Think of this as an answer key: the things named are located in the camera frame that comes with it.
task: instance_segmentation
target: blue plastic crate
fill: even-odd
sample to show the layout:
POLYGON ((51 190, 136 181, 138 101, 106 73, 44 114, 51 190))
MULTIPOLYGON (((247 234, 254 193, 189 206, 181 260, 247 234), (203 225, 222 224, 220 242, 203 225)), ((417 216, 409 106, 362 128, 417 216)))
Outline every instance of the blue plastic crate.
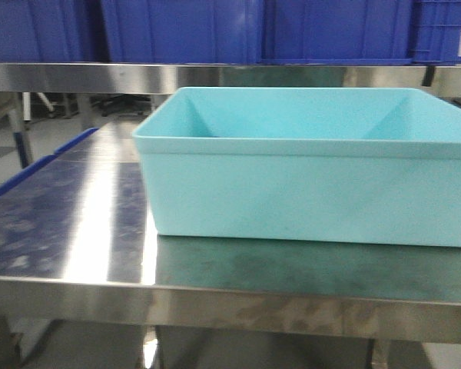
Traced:
POLYGON ((41 159, 35 161, 28 167, 22 169, 19 173, 10 177, 7 181, 0 184, 0 197, 12 190, 15 186, 31 177, 35 172, 44 166, 48 165, 57 158, 57 155, 46 155, 41 159))
POLYGON ((113 62, 260 61, 263 0, 102 0, 113 62))
POLYGON ((405 65, 412 0, 265 0, 264 61, 405 65))
POLYGON ((404 88, 182 88, 134 131, 161 234, 461 247, 461 109, 404 88))
POLYGON ((461 63, 461 0, 416 0, 411 49, 415 62, 461 63))
POLYGON ((95 133, 99 128, 89 128, 83 131, 81 134, 73 137, 68 142, 65 142, 62 146, 58 147, 55 150, 55 155, 61 155, 73 148, 74 146, 80 144, 82 141, 84 141, 87 137, 95 133))
POLYGON ((0 62, 107 60, 100 4, 0 0, 0 62))

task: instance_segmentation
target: crate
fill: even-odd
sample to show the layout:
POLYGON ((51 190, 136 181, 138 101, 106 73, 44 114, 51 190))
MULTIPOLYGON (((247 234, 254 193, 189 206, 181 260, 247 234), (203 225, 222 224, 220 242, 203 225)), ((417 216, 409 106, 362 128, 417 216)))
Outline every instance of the crate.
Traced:
POLYGON ((0 198, 14 187, 25 181, 27 178, 31 177, 34 173, 54 161, 56 158, 57 155, 46 155, 28 167, 22 169, 19 173, 9 178, 4 183, 0 184, 0 198))
POLYGON ((101 9, 89 0, 0 0, 0 62, 107 58, 101 9))
POLYGON ((265 0, 264 62, 405 65, 411 0, 265 0))
POLYGON ((461 0, 416 0, 412 33, 415 62, 461 63, 461 0))
POLYGON ((102 0, 113 62, 260 61, 263 0, 102 0))
POLYGON ((182 88, 134 131, 161 234, 461 247, 461 109, 404 88, 182 88))

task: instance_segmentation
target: shelf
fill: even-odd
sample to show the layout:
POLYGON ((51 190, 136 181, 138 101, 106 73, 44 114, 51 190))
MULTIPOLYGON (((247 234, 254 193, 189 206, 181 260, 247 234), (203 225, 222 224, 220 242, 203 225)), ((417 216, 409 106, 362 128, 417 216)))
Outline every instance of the shelf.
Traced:
POLYGON ((461 97, 461 65, 0 63, 0 91, 172 94, 185 86, 406 87, 442 97, 461 97))

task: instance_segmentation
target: metal shelf surface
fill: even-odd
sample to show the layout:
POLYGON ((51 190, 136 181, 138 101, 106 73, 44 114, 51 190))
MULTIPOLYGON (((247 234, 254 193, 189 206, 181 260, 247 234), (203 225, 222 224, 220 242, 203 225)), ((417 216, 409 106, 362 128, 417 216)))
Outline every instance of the metal shelf surface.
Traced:
POLYGON ((0 63, 0 91, 172 94, 185 86, 407 87, 461 97, 461 65, 0 63))
POLYGON ((158 235, 138 122, 0 199, 0 315, 461 344, 461 248, 158 235))

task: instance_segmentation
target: light blue plastic tub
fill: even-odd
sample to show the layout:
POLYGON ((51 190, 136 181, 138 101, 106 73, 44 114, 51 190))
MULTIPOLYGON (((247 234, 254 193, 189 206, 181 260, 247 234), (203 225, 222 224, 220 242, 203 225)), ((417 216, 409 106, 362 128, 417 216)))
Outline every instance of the light blue plastic tub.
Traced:
POLYGON ((461 110, 405 88, 182 88, 134 132, 161 234, 461 247, 461 110))

